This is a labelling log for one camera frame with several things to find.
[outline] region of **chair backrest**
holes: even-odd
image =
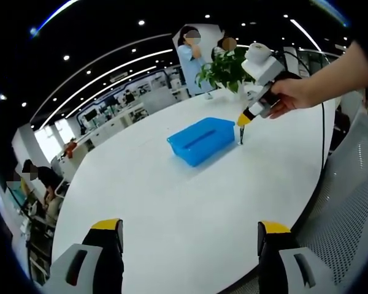
[[[317,201],[297,234],[334,273],[341,292],[368,263],[368,116],[359,113],[329,157]]]
[[[363,109],[362,95],[357,91],[349,92],[342,96],[340,106],[342,113],[349,116],[350,123],[353,124],[360,112],[360,109]]]
[[[55,156],[52,161],[50,162],[50,166],[52,167],[52,170],[60,177],[62,177],[61,167],[59,164],[59,160]]]

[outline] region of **computer monitor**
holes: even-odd
[[[89,113],[85,114],[85,118],[86,118],[87,121],[91,121],[96,116],[97,116],[97,111],[95,109],[93,109]]]

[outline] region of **yellow part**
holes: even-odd
[[[120,219],[107,219],[102,220],[94,224],[91,228],[96,228],[97,230],[114,230],[116,229],[116,224]]]
[[[262,220],[261,223],[266,228],[266,234],[273,233],[290,233],[290,229],[278,222],[268,222],[266,220]]]
[[[246,124],[249,124],[251,120],[247,118],[243,113],[239,116],[239,119],[237,120],[237,125],[239,127],[245,126]]]

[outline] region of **light blue shirt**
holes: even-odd
[[[193,58],[192,49],[188,45],[178,46],[177,53],[180,64],[182,65],[188,92],[190,92],[191,95],[196,95],[214,90],[207,81],[201,82],[201,88],[197,85],[198,78],[196,78],[196,75],[201,71],[202,65],[206,63],[203,57]]]

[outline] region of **person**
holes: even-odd
[[[224,31],[223,37],[211,51],[211,59],[214,61],[218,55],[224,55],[227,51],[231,51],[232,54],[234,54],[233,50],[236,46],[237,42],[232,37],[229,37],[229,34]]]
[[[367,40],[354,41],[339,59],[310,78],[277,81],[271,91],[280,101],[269,113],[272,119],[298,109],[314,107],[329,99],[368,86]]]
[[[14,199],[11,197],[16,208],[18,208],[19,205],[20,207],[24,207],[27,203],[33,204],[36,200],[25,179],[23,179],[16,171],[13,171],[10,175],[9,180],[7,181],[7,186],[11,189],[12,195],[16,198]]]
[[[188,92],[194,96],[214,88],[207,81],[202,81],[201,87],[197,85],[196,75],[205,64],[201,49],[196,45],[200,39],[199,31],[192,26],[184,26],[177,41],[177,54],[182,65]]]
[[[125,103],[130,104],[131,102],[135,101],[134,94],[131,93],[129,89],[125,91]]]
[[[42,207],[46,211],[46,220],[49,224],[54,224],[59,213],[59,206],[63,201],[57,197],[55,190],[61,183],[61,178],[48,167],[37,167],[30,159],[26,159],[23,164],[23,173],[30,174],[30,180],[38,178],[46,188]]]
[[[86,134],[86,127],[83,124],[80,124],[80,135],[85,135]]]

